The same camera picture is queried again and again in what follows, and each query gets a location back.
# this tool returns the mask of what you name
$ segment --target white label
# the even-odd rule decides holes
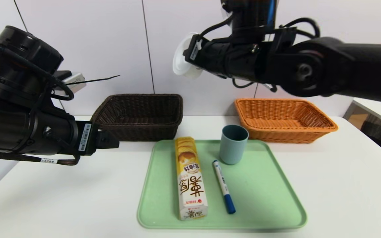
[[[56,159],[41,158],[41,163],[57,164],[57,161]]]
[[[192,50],[192,54],[190,55],[191,60],[195,60],[196,55],[198,54],[198,43],[195,44]]]
[[[79,151],[85,151],[86,149],[86,144],[88,143],[91,126],[92,124],[85,124],[85,127],[83,128],[82,139],[80,140],[80,144],[79,144]]]

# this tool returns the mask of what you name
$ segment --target blue marker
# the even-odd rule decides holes
[[[216,174],[218,178],[218,182],[221,187],[221,191],[224,195],[224,202],[226,203],[227,212],[229,214],[233,214],[236,212],[236,209],[234,208],[232,197],[230,196],[229,189],[227,188],[227,184],[224,181],[223,172],[221,171],[220,164],[217,160],[213,161],[214,168],[216,169]]]

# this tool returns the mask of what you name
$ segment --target blue cup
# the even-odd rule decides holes
[[[220,159],[226,164],[237,164],[245,151],[249,133],[242,126],[225,126],[221,133]]]

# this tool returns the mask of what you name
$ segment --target wicker basket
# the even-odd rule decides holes
[[[337,125],[314,104],[299,99],[237,99],[240,123],[250,139],[312,143]]]
[[[180,95],[112,95],[98,107],[91,121],[120,141],[173,139],[182,122]]]

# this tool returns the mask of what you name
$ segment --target plastic tray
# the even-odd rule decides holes
[[[219,140],[197,140],[208,215],[179,220],[173,140],[154,146],[138,208],[138,221],[148,229],[297,229],[307,222],[304,208],[279,164],[262,141],[249,140],[242,161],[221,164],[236,213],[229,215],[212,166]]]

